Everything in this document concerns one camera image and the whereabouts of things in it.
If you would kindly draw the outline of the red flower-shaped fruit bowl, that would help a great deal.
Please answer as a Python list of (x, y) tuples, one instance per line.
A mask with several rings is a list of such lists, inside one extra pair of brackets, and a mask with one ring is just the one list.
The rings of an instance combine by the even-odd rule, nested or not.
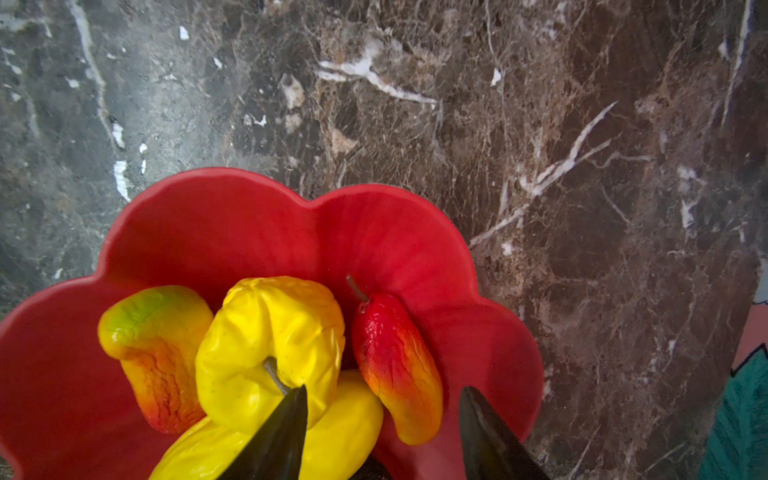
[(408, 447), (386, 422), (375, 456), (397, 479), (460, 479), (462, 387), (480, 390), (520, 438), (543, 399), (544, 369), (526, 325), (482, 297), (467, 244), (424, 198), (386, 185), (307, 201), (230, 168), (171, 176), (119, 215), (96, 271), (51, 286), (1, 323), (1, 454), (18, 479), (145, 479), (172, 444), (137, 406), (97, 339), (101, 315), (146, 288), (182, 285), (212, 309), (250, 277), (287, 275), (329, 288), (346, 319), (348, 286), (397, 296), (440, 369), (439, 434)]

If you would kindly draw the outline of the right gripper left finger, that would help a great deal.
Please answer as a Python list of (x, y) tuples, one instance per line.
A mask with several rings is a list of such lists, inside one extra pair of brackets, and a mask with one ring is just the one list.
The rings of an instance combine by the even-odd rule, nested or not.
[(307, 390), (301, 386), (287, 393), (219, 479), (298, 479), (307, 421)]

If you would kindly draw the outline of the yellow fake apple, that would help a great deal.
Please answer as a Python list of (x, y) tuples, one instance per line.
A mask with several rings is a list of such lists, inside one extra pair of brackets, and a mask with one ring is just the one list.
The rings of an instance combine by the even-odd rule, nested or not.
[(227, 293), (196, 356), (199, 402), (216, 425), (255, 433), (283, 399), (278, 381), (305, 387), (308, 426), (329, 410), (345, 348), (339, 304), (325, 286), (293, 277), (243, 279)]

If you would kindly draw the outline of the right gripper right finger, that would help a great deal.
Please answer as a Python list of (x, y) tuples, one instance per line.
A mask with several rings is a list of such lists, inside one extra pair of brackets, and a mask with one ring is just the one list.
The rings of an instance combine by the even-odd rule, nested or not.
[(550, 479), (477, 388), (462, 388), (458, 418), (467, 479)]

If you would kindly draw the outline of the red-orange fake mango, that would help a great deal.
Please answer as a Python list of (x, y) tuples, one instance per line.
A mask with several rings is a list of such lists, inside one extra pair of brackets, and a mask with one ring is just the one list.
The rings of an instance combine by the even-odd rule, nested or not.
[(180, 435), (205, 416), (195, 359), (212, 321), (202, 297), (174, 285), (141, 290), (99, 320), (102, 349), (120, 362), (144, 418), (163, 434)]
[(410, 314), (395, 296), (367, 294), (349, 276), (359, 299), (351, 324), (354, 357), (363, 379), (388, 410), (399, 439), (422, 445), (440, 430), (443, 384)]

